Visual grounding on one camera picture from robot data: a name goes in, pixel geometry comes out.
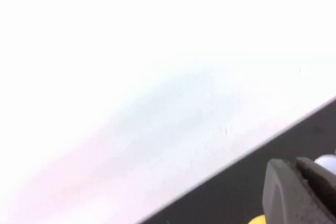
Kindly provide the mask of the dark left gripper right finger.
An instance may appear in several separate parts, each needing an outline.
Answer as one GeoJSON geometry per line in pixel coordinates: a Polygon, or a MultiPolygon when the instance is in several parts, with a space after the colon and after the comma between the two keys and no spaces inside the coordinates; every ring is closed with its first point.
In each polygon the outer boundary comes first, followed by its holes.
{"type": "Polygon", "coordinates": [[[318,199],[335,215],[335,174],[306,157],[296,158],[295,166],[318,199]]]}

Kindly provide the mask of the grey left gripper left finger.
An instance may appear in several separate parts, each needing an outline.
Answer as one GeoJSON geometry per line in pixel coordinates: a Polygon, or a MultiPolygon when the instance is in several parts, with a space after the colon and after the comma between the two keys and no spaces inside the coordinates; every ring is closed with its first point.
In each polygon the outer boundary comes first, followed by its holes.
{"type": "Polygon", "coordinates": [[[262,203],[266,223],[335,223],[294,164],[282,159],[267,163],[262,203]]]}

